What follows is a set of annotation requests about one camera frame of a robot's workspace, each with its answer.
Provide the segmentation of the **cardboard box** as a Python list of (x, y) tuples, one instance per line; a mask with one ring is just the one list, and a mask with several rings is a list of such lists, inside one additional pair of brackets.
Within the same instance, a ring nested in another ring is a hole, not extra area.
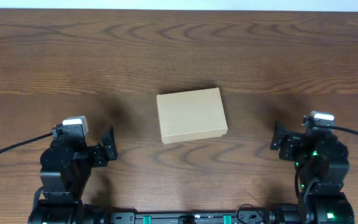
[(228, 131), (219, 88), (157, 95), (163, 144), (218, 138)]

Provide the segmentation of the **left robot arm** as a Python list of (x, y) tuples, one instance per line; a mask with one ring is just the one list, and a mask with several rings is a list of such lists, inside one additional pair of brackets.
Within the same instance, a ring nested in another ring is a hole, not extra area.
[(91, 170), (117, 159), (114, 130), (109, 128), (101, 143), (88, 146), (87, 123), (65, 120), (51, 132), (50, 147), (40, 157), (42, 187), (34, 195), (29, 223), (38, 224), (192, 224), (192, 223), (297, 223), (286, 205), (255, 208), (242, 205), (235, 212), (133, 213), (113, 212), (83, 203), (81, 197)]

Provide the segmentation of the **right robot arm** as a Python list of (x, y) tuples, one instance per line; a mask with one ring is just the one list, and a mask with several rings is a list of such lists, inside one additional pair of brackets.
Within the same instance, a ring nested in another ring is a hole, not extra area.
[(354, 223), (350, 202), (341, 192), (349, 171), (348, 149), (332, 131), (308, 127), (304, 134), (277, 122), (270, 145), (281, 160), (295, 163), (299, 223)]

